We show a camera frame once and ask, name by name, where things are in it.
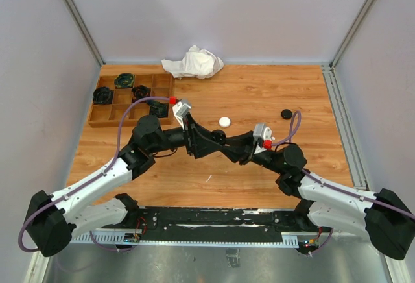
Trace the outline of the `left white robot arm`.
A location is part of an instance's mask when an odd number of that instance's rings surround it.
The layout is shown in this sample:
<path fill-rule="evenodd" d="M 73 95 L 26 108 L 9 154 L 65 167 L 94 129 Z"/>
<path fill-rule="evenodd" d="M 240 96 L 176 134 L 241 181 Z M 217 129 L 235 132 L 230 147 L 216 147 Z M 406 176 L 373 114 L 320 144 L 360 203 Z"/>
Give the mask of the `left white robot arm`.
<path fill-rule="evenodd" d="M 20 230 L 36 244 L 34 250 L 51 257 L 73 238 L 96 228 L 119 223 L 134 227 L 139 212 L 122 198 L 114 197 L 102 206 L 93 202 L 148 171 L 155 163 L 154 154 L 185 147 L 189 155 L 202 158 L 225 147 L 223 131 L 205 129 L 190 114 L 179 115 L 178 121 L 179 127 L 163 130 L 156 116 L 141 117 L 128 143 L 117 146 L 107 164 L 62 190 L 35 193 Z"/>

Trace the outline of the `white round case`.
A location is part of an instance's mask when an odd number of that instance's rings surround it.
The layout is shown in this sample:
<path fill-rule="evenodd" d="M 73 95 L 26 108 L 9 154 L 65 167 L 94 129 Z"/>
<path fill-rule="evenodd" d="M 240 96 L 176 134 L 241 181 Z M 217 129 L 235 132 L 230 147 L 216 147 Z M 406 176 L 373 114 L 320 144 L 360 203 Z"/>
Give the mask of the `white round case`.
<path fill-rule="evenodd" d="M 219 125 L 222 128 L 228 128 L 231 125 L 231 119 L 229 117 L 223 116 L 219 119 Z"/>

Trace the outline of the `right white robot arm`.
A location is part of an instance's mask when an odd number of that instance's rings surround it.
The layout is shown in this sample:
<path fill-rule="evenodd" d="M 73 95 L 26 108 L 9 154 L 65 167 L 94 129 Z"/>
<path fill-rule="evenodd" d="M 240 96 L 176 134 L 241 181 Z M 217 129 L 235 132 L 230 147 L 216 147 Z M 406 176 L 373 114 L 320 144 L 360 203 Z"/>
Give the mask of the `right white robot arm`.
<path fill-rule="evenodd" d="M 271 129 L 261 129 L 234 137 L 217 130 L 214 135 L 238 163 L 253 162 L 279 175 L 279 189 L 300 200 L 293 216 L 298 229 L 316 225 L 341 230 L 370 241 L 390 258 L 406 257 L 414 240 L 414 214 L 395 192 L 360 190 L 318 176 L 305 168 L 303 151 L 290 137 L 274 143 Z"/>

